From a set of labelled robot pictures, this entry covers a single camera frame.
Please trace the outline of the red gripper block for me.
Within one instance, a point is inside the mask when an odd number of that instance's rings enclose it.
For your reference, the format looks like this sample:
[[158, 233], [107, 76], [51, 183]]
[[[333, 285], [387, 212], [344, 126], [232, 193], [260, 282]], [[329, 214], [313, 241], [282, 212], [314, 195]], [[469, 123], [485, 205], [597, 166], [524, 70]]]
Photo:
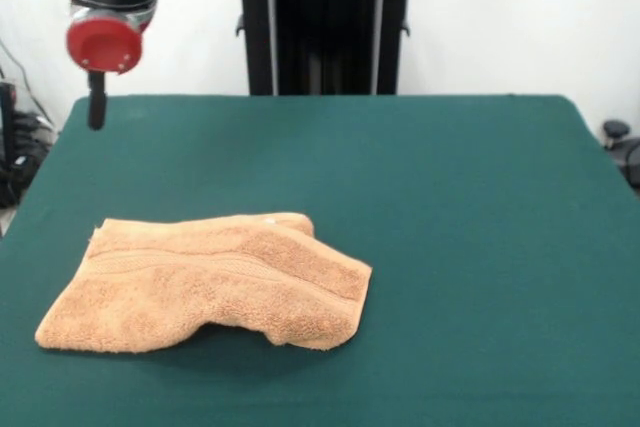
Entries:
[[95, 17], [72, 23], [66, 33], [71, 59], [88, 72], [88, 126], [99, 131], [106, 118], [105, 74], [132, 70], [142, 57], [142, 34], [124, 20]]

